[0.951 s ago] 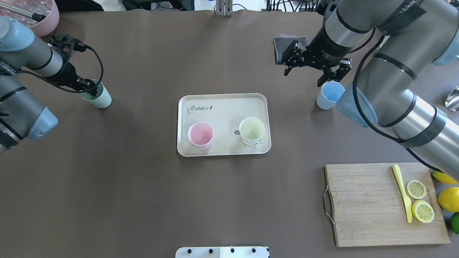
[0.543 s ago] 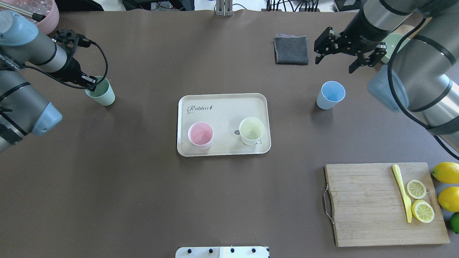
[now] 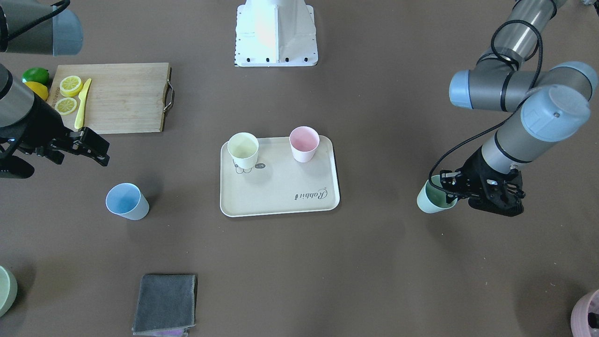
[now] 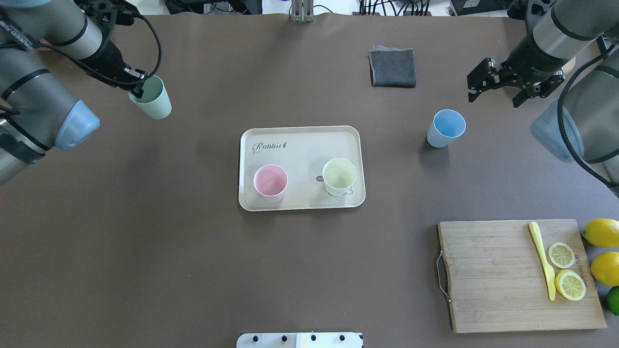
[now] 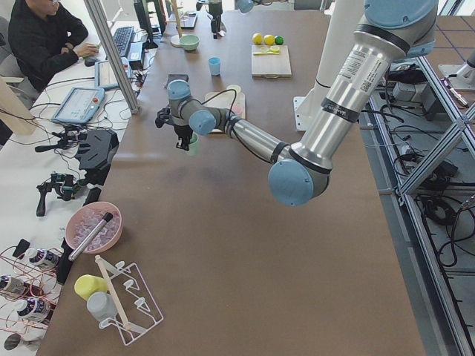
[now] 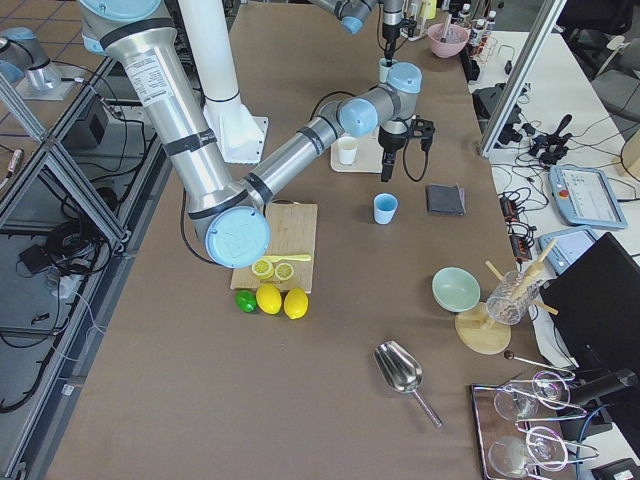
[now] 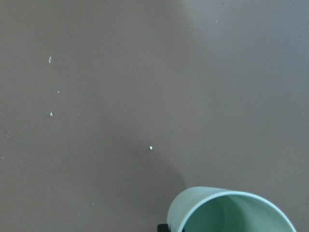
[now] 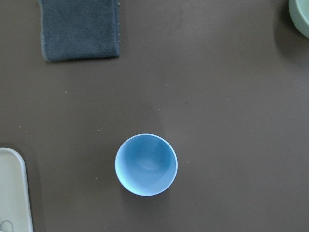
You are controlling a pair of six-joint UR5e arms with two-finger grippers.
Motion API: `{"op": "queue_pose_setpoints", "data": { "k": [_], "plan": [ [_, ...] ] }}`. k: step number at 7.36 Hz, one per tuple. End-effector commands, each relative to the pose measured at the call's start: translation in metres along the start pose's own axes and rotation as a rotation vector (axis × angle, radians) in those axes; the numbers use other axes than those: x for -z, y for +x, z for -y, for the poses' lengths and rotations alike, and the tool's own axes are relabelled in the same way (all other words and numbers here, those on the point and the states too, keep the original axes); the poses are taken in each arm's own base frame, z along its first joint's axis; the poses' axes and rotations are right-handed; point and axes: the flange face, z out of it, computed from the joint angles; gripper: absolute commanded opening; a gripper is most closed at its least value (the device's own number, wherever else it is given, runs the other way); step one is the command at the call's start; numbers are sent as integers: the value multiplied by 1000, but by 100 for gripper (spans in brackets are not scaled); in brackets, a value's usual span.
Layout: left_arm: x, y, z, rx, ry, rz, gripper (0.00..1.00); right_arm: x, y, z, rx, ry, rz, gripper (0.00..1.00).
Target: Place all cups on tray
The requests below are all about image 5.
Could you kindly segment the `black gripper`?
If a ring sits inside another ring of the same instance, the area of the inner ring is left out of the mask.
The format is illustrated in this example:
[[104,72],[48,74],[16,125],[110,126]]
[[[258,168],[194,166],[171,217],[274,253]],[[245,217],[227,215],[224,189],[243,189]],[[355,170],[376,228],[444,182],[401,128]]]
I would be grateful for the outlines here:
[[190,139],[193,134],[193,130],[189,125],[174,125],[174,132],[177,135],[178,141],[175,145],[177,149],[189,151]]

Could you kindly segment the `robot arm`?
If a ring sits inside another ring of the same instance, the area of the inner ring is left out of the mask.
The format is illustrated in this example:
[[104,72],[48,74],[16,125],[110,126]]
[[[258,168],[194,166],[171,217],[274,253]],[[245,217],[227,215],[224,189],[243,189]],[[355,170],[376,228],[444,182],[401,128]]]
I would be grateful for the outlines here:
[[193,134],[221,130],[271,164],[269,188],[279,202],[307,203],[326,190],[333,154],[391,64],[432,51],[437,7],[436,1],[337,1],[315,85],[296,108],[307,126],[292,144],[229,109],[206,107],[188,82],[170,82],[170,119],[180,147],[187,148]]
[[278,0],[235,0],[235,9],[240,13],[248,13],[256,6],[271,6]]

